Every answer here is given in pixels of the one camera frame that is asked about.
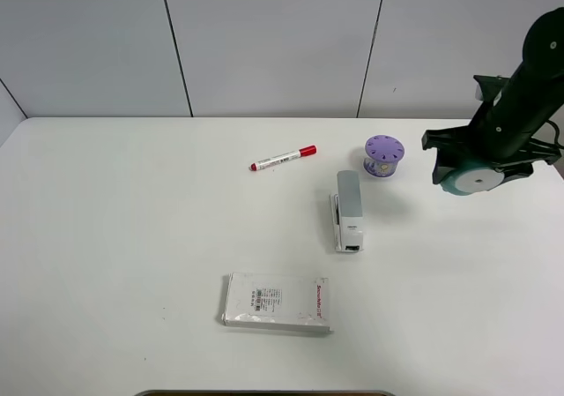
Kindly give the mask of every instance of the purple spool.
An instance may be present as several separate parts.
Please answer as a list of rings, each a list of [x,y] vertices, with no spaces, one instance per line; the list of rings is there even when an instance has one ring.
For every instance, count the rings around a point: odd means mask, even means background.
[[[364,169],[375,177],[389,177],[396,171],[397,164],[404,158],[405,149],[399,140],[378,135],[367,140],[364,149],[368,158],[364,159]]]

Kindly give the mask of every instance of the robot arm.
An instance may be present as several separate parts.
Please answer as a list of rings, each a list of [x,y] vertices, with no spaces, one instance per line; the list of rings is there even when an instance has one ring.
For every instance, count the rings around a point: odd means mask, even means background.
[[[423,149],[437,148],[433,184],[456,195],[489,191],[530,176],[534,161],[560,158],[559,145],[532,135],[564,104],[564,8],[533,24],[511,78],[474,78],[482,104],[470,124],[423,136]]]

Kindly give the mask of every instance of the gray stapler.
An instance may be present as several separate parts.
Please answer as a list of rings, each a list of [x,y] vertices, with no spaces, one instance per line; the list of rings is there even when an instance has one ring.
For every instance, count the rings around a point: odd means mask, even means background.
[[[337,194],[330,195],[337,252],[358,252],[363,249],[362,204],[359,173],[339,171]]]

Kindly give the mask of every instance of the table surface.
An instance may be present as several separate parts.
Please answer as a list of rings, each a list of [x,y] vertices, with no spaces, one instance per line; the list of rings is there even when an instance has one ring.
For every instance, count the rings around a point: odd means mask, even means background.
[[[0,148],[0,393],[160,390],[563,394],[564,182],[431,184],[457,120],[36,118]],[[394,176],[362,170],[374,134]],[[317,145],[318,154],[249,164]],[[333,251],[357,169],[365,250]],[[233,271],[330,278],[333,334],[224,327]]]

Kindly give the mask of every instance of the cardboard box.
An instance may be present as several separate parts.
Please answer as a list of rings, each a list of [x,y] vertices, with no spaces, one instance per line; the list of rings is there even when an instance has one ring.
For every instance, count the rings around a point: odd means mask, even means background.
[[[329,279],[232,273],[227,326],[329,332]]]

